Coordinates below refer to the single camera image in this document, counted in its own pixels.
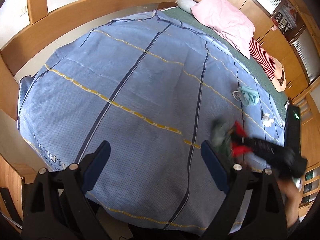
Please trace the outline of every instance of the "hand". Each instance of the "hand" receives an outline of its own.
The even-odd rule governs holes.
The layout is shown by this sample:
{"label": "hand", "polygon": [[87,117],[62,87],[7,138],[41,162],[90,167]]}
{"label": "hand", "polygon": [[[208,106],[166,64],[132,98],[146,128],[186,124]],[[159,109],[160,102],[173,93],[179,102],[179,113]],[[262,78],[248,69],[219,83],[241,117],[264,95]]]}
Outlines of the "hand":
{"label": "hand", "polygon": [[278,181],[280,191],[287,196],[284,210],[287,218],[287,227],[291,227],[299,218],[300,194],[296,185],[291,179],[282,179]]}

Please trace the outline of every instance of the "pillow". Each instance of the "pillow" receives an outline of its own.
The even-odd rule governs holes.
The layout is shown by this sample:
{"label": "pillow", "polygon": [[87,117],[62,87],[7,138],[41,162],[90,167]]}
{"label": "pillow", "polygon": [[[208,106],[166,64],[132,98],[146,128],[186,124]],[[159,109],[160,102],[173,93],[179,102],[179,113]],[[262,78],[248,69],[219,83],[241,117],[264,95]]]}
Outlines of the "pillow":
{"label": "pillow", "polygon": [[249,43],[255,31],[253,23],[227,0],[202,0],[191,8],[193,16],[203,25],[250,58]]}
{"label": "pillow", "polygon": [[193,0],[177,0],[178,6],[185,12],[192,14],[191,7],[195,6],[197,3]]}

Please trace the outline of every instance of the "blue bedsheet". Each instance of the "blue bedsheet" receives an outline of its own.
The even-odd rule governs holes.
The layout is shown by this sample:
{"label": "blue bedsheet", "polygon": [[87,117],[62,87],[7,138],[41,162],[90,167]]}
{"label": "blue bedsheet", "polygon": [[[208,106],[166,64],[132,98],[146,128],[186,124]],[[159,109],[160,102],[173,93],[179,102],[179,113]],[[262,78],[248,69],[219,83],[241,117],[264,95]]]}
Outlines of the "blue bedsheet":
{"label": "blue bedsheet", "polygon": [[[256,106],[233,98],[244,84],[259,92]],[[238,120],[249,136],[284,144],[273,99],[226,47],[157,11],[113,20],[57,49],[36,76],[21,80],[18,113],[21,135],[53,171],[110,142],[88,197],[112,216],[199,235],[225,197],[200,155],[212,120]],[[272,127],[263,126],[265,113]],[[267,165],[246,158],[253,169]]]}

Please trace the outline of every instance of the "light blue pillow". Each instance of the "light blue pillow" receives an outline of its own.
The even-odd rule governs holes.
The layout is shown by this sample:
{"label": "light blue pillow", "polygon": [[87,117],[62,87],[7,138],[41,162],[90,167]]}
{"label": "light blue pillow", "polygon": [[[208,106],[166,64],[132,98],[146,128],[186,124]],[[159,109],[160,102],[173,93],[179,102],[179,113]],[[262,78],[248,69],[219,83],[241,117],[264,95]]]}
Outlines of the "light blue pillow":
{"label": "light blue pillow", "polygon": [[182,10],[189,14],[192,14],[191,7],[197,4],[197,2],[193,0],[177,0],[176,3]]}

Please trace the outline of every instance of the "yellow stripe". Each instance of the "yellow stripe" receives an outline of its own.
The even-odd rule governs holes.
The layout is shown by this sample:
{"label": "yellow stripe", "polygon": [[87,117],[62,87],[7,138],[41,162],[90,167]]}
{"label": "yellow stripe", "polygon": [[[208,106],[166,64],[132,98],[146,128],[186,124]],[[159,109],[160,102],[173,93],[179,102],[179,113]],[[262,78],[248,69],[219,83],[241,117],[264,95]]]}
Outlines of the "yellow stripe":
{"label": "yellow stripe", "polygon": [[258,169],[254,168],[254,167],[251,167],[250,169],[251,169],[252,171],[256,171],[256,172],[260,172],[260,173],[262,172],[262,170],[258,170]]}
{"label": "yellow stripe", "polygon": [[154,56],[154,57],[156,57],[156,58],[159,58],[160,60],[162,60],[162,61],[164,61],[164,62],[166,62],[166,63],[175,63],[175,64],[179,64],[179,65],[184,66],[184,64],[181,63],[181,62],[165,60],[164,58],[162,58],[162,57],[160,57],[160,56],[158,56],[158,55],[155,55],[155,54],[153,54],[153,53],[151,53],[151,52],[149,52],[149,51],[146,51],[146,50],[144,50],[144,49],[142,49],[142,48],[139,48],[139,47],[137,47],[137,46],[134,46],[134,45],[130,44],[130,43],[127,42],[127,41],[124,41],[124,40],[121,40],[121,39],[117,39],[117,38],[115,38],[115,37],[112,37],[110,34],[105,33],[105,32],[102,32],[102,31],[100,31],[100,30],[93,30],[92,32],[103,33],[104,35],[108,36],[109,38],[112,38],[112,39],[114,39],[114,40],[116,40],[116,41],[124,42],[125,44],[127,44],[127,45],[129,45],[129,46],[132,46],[132,47],[134,47],[134,48],[136,48],[136,49],[139,49],[139,50],[141,50],[141,51],[143,51],[143,52],[145,52],[145,53],[147,53],[147,54],[150,54],[151,56]]}
{"label": "yellow stripe", "polygon": [[33,150],[35,150],[37,153],[40,153],[39,152],[39,150],[31,143],[31,142],[29,142],[27,139],[25,139],[24,137],[23,137],[23,139],[28,143],[28,145],[30,145],[30,147],[33,149]]}
{"label": "yellow stripe", "polygon": [[[240,78],[238,78],[230,69],[228,69],[228,68],[225,66],[225,64],[224,64],[224,62],[223,62],[222,60],[219,60],[219,59],[217,59],[216,57],[212,56],[212,55],[210,54],[210,52],[209,52],[208,49],[207,49],[207,51],[208,51],[210,57],[212,57],[213,59],[215,59],[215,60],[217,60],[217,61],[220,61],[220,62],[223,64],[223,66],[224,66],[224,68],[225,68],[226,70],[230,71],[230,72],[235,76],[235,78],[236,78],[237,80],[239,80],[239,81],[242,82],[245,86],[247,86],[247,84],[244,83],[244,81],[242,81]],[[263,102],[263,101],[261,100],[261,98],[260,98],[260,102],[262,102],[262,103],[268,108],[268,110],[269,110],[271,113],[273,113],[273,111],[265,104],[265,102]],[[274,116],[274,118],[278,121],[278,123],[281,123],[281,122],[279,122],[279,120],[277,119],[277,117],[276,117],[275,115],[273,115],[273,116]]]}
{"label": "yellow stripe", "polygon": [[[91,90],[91,89],[89,89],[89,88],[81,85],[79,82],[75,81],[75,80],[72,79],[72,78],[67,77],[65,74],[57,71],[56,69],[50,69],[47,64],[44,64],[44,66],[47,68],[48,71],[54,72],[54,73],[62,76],[64,79],[72,82],[72,83],[75,84],[77,87],[80,87],[80,88],[83,89],[84,91],[89,92],[89,93],[92,93],[92,94],[100,97],[101,99],[103,99],[104,101],[112,104],[113,106],[118,107],[118,108],[120,108],[120,109],[122,109],[122,110],[124,110],[124,111],[126,111],[126,112],[128,112],[128,113],[130,113],[130,114],[134,114],[135,116],[139,117],[140,119],[144,120],[145,122],[147,122],[147,123],[149,123],[149,124],[151,124],[151,125],[153,125],[153,126],[155,126],[155,127],[158,127],[158,128],[164,129],[164,130],[168,130],[168,131],[170,131],[170,132],[174,132],[174,133],[179,134],[179,135],[182,136],[182,132],[179,131],[178,129],[173,128],[173,127],[170,127],[170,126],[165,126],[165,125],[158,124],[158,123],[154,122],[153,120],[146,118],[145,116],[143,116],[142,114],[140,114],[140,113],[138,113],[138,112],[136,112],[136,111],[133,111],[133,110],[131,110],[131,109],[125,107],[125,106],[122,106],[122,105],[120,105],[120,104],[118,104],[118,103],[116,103],[116,102],[114,102],[114,101],[109,100],[109,98],[105,97],[104,95],[100,94],[99,92],[97,92],[97,91],[95,91],[95,90]],[[189,144],[189,145],[192,145],[192,146],[200,149],[200,146],[197,145],[197,144]]]}
{"label": "yellow stripe", "polygon": [[[205,231],[207,229],[207,228],[201,228],[201,227],[196,226],[196,225],[179,225],[179,224],[170,223],[170,222],[167,222],[167,221],[157,221],[155,219],[148,218],[148,217],[135,216],[135,215],[132,215],[132,214],[126,212],[126,211],[121,211],[121,210],[109,208],[109,207],[105,206],[104,204],[102,204],[92,193],[88,192],[88,194],[93,196],[100,203],[100,205],[103,206],[105,209],[108,209],[109,211],[112,211],[112,212],[115,212],[115,213],[124,214],[124,215],[126,215],[128,217],[132,217],[132,218],[136,218],[136,219],[142,219],[142,220],[148,220],[148,221],[151,221],[151,222],[154,222],[154,223],[157,223],[157,224],[170,225],[170,226],[179,227],[179,228],[198,228],[198,229],[200,229],[202,231]],[[237,224],[242,224],[242,222],[233,223],[233,225],[237,225]]]}
{"label": "yellow stripe", "polygon": [[204,83],[204,82],[201,82],[201,80],[198,79],[198,77],[196,77],[195,75],[189,74],[189,73],[186,72],[184,69],[183,69],[183,72],[184,72],[185,74],[187,74],[188,76],[195,78],[198,82],[200,82],[200,83],[203,84],[204,86],[209,87],[210,89],[212,89],[213,92],[215,92],[215,93],[218,94],[220,97],[222,97],[223,99],[225,99],[226,101],[228,101],[230,104],[232,104],[232,105],[233,105],[236,109],[238,109],[240,112],[244,113],[252,122],[254,122],[256,125],[258,125],[258,126],[259,126],[267,135],[269,135],[272,139],[278,141],[277,139],[273,138],[268,132],[266,132],[266,131],[264,130],[264,128],[263,128],[262,126],[260,126],[255,120],[253,120],[247,113],[243,112],[238,106],[236,106],[236,105],[235,105],[234,103],[232,103],[228,98],[226,98],[226,97],[224,97],[222,94],[220,94],[220,93],[219,93],[217,90],[215,90],[212,86],[209,86],[209,85],[207,85],[207,84]]}
{"label": "yellow stripe", "polygon": [[[154,57],[157,57],[157,58],[163,60],[163,61],[166,62],[166,63],[176,63],[176,64],[179,64],[179,65],[184,66],[184,64],[181,63],[181,62],[165,60],[164,58],[162,58],[162,57],[160,57],[160,56],[158,56],[158,55],[155,55],[155,54],[153,54],[153,53],[151,53],[151,52],[149,52],[149,51],[146,51],[146,50],[144,50],[144,49],[142,49],[142,48],[139,48],[139,47],[137,47],[137,46],[134,46],[134,45],[128,43],[127,41],[124,41],[124,40],[121,40],[121,39],[117,39],[117,38],[115,38],[115,37],[112,37],[110,34],[108,34],[108,33],[106,33],[106,32],[103,32],[103,31],[100,31],[100,30],[92,30],[92,32],[103,33],[104,35],[106,35],[106,36],[108,36],[108,37],[110,37],[110,38],[112,38],[112,39],[114,39],[114,40],[116,40],[116,41],[124,42],[125,44],[127,44],[127,45],[129,45],[129,46],[132,46],[132,47],[134,47],[134,48],[136,48],[136,49],[139,49],[139,50],[141,50],[141,51],[143,51],[143,52],[146,52],[147,54],[150,54],[150,55],[152,55],[152,56],[154,56]],[[208,51],[210,57],[212,57],[213,59],[215,59],[215,60],[217,60],[217,61],[220,61],[220,62],[223,64],[223,66],[224,66],[224,68],[225,68],[226,70],[230,71],[240,82],[242,82],[244,85],[246,85],[246,83],[244,83],[241,79],[239,79],[230,69],[228,69],[228,68],[225,66],[225,64],[224,64],[223,61],[221,61],[221,60],[217,59],[216,57],[212,56],[212,55],[210,54],[210,52],[209,52],[208,49],[207,49],[207,51]],[[270,110],[270,108],[269,108],[261,99],[260,99],[260,101],[268,108],[268,110],[269,110],[270,112],[273,112],[272,110]]]}

